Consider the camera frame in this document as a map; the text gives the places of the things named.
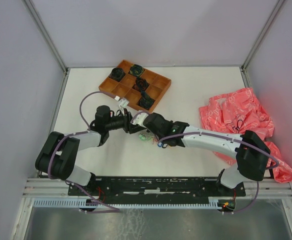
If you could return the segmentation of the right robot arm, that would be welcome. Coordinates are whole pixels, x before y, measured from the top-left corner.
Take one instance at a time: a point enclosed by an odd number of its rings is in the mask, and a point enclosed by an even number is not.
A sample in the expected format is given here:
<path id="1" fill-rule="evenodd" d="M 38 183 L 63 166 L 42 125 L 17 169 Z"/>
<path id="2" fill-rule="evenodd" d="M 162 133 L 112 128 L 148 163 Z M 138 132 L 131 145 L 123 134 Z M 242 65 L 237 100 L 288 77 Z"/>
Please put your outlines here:
<path id="1" fill-rule="evenodd" d="M 244 134 L 214 132 L 186 122 L 166 120 L 158 113 L 146 116 L 142 125 L 164 145 L 200 148 L 235 159 L 235 163 L 217 177 L 215 189 L 222 196 L 246 180 L 260 182 L 264 178 L 271 152 L 253 131 Z"/>

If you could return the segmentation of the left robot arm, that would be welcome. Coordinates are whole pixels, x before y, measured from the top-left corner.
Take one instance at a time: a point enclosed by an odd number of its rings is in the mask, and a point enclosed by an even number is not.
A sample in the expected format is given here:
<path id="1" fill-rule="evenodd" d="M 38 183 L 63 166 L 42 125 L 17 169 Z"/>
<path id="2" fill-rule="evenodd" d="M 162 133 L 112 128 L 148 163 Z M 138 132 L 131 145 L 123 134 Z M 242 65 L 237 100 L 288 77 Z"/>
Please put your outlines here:
<path id="1" fill-rule="evenodd" d="M 127 109 L 119 115 L 113 113 L 108 106 L 101 105 L 96 109 L 95 120 L 88 130 L 66 135 L 51 132 L 35 161 L 35 168 L 50 179 L 78 184 L 85 195 L 92 195 L 97 189 L 93 180 L 95 175 L 75 164 L 78 152 L 101 147 L 109 138 L 110 131 L 122 129 L 125 133 L 135 134 L 144 129 L 131 123 L 133 116 Z"/>

